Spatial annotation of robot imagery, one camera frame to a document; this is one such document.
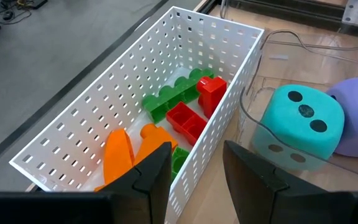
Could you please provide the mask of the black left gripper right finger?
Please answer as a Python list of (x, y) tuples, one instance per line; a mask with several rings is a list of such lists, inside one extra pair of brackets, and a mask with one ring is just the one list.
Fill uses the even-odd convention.
[(289, 188), (277, 168), (233, 141), (224, 142), (223, 163), (239, 223), (270, 224), (275, 194)]

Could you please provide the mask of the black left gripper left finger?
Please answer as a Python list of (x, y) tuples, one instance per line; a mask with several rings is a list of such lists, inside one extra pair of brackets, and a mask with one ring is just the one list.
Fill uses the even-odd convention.
[(164, 224), (171, 184), (172, 144), (154, 152), (99, 193), (106, 203), (99, 224)]

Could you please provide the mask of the green toy building block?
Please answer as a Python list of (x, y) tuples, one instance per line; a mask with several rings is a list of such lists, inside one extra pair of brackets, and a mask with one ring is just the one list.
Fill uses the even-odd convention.
[(172, 154), (172, 176), (171, 182), (175, 180), (175, 177), (179, 173), (182, 165), (186, 161), (186, 158), (190, 154), (189, 151), (183, 149), (181, 147), (176, 147), (173, 154)]

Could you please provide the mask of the teal foam die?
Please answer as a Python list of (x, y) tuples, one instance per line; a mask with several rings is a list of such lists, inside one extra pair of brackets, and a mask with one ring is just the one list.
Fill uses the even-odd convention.
[(267, 160), (293, 170), (318, 170), (337, 148), (344, 111), (328, 94), (304, 85), (277, 88), (251, 144)]

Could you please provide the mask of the red toy building block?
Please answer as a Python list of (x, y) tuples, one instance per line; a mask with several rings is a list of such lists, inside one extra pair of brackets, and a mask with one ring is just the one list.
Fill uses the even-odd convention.
[(173, 129), (192, 146), (195, 145), (207, 124), (200, 115), (182, 101), (166, 113), (166, 119)]
[(196, 84), (200, 93), (198, 104), (204, 115), (210, 119), (227, 89), (227, 83), (222, 78), (202, 77)]

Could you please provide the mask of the long green toy block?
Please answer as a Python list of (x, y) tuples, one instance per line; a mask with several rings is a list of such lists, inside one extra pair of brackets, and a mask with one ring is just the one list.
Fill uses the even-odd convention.
[(178, 77), (173, 86), (163, 86), (157, 96), (147, 95), (142, 100), (143, 109), (148, 112), (155, 124), (159, 123), (179, 102), (187, 104), (199, 97), (200, 93), (196, 85), (203, 77), (213, 78), (214, 73), (210, 69), (193, 69), (188, 78)]

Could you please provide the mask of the white perforated basket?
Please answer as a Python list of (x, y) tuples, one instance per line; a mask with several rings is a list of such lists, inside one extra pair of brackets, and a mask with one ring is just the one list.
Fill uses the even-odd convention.
[[(163, 127), (190, 152), (172, 182), (165, 224), (176, 224), (252, 76), (264, 30), (171, 7), (92, 84), (36, 135), (10, 163), (45, 191), (92, 191), (103, 184), (104, 148), (111, 131), (124, 129), (134, 155), (149, 123)], [(208, 119), (198, 98), (186, 105), (206, 126), (194, 146), (167, 121), (155, 124), (142, 107), (178, 77), (210, 69), (227, 89)]]

